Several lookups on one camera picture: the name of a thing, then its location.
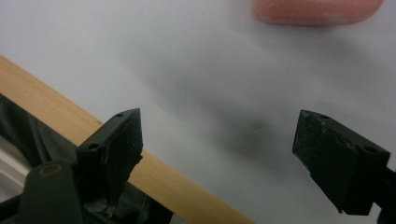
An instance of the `white background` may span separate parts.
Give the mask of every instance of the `white background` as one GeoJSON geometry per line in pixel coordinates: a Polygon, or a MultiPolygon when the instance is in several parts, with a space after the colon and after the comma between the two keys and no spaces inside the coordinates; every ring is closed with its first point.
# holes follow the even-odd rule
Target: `white background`
{"type": "Polygon", "coordinates": [[[249,0],[1,1],[0,53],[101,120],[140,107],[148,151],[257,223],[375,223],[339,215],[291,147],[309,109],[396,152],[395,10],[307,28],[249,0]]]}

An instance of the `wooden strip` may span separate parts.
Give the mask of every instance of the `wooden strip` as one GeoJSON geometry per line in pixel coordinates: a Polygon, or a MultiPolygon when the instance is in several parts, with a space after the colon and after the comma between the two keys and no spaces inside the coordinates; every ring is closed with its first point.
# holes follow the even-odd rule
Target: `wooden strip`
{"type": "MultiPolygon", "coordinates": [[[[0,93],[76,145],[102,122],[0,55],[0,93]]],[[[143,151],[130,182],[190,223],[252,223],[159,159],[143,151]]]]}

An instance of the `screw hole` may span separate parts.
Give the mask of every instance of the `screw hole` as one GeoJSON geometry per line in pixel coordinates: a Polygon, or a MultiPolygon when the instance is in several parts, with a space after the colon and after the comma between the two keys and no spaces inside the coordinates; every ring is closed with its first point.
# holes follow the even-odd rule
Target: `screw hole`
{"type": "Polygon", "coordinates": [[[50,177],[52,175],[58,174],[62,170],[61,164],[50,164],[41,168],[38,173],[44,177],[50,177]]]}
{"type": "Polygon", "coordinates": [[[98,148],[98,147],[99,147],[99,145],[96,144],[96,143],[90,144],[90,145],[88,146],[88,148],[91,149],[91,150],[94,150],[94,149],[96,149],[96,148],[98,148]]]}

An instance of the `wooden stick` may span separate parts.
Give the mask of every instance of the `wooden stick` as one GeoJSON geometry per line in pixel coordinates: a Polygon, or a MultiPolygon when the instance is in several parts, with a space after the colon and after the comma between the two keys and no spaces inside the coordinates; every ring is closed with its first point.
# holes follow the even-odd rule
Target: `wooden stick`
{"type": "MultiPolygon", "coordinates": [[[[0,55],[0,93],[76,145],[102,122],[0,55]]],[[[190,223],[252,223],[159,159],[143,151],[129,182],[190,223]]]]}

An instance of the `black plastic part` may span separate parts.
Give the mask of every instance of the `black plastic part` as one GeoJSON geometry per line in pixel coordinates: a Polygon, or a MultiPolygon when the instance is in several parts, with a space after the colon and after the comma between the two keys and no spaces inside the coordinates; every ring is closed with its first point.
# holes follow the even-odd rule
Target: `black plastic part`
{"type": "Polygon", "coordinates": [[[387,169],[380,176],[375,192],[375,203],[382,208],[377,223],[396,223],[396,174],[387,169]]]}
{"type": "Polygon", "coordinates": [[[16,223],[83,223],[74,183],[68,162],[52,161],[37,166],[26,177],[16,223]]]}
{"type": "Polygon", "coordinates": [[[302,110],[293,153],[339,212],[369,214],[388,151],[334,119],[302,110]]]}
{"type": "Polygon", "coordinates": [[[145,224],[168,224],[173,216],[173,213],[160,203],[153,201],[150,206],[150,216],[145,224]]]}
{"type": "Polygon", "coordinates": [[[83,201],[105,196],[116,206],[130,173],[142,159],[140,109],[121,112],[77,149],[83,201]]]}
{"type": "Polygon", "coordinates": [[[20,201],[21,195],[18,195],[0,203],[0,223],[3,220],[13,217],[18,213],[20,201]]]}

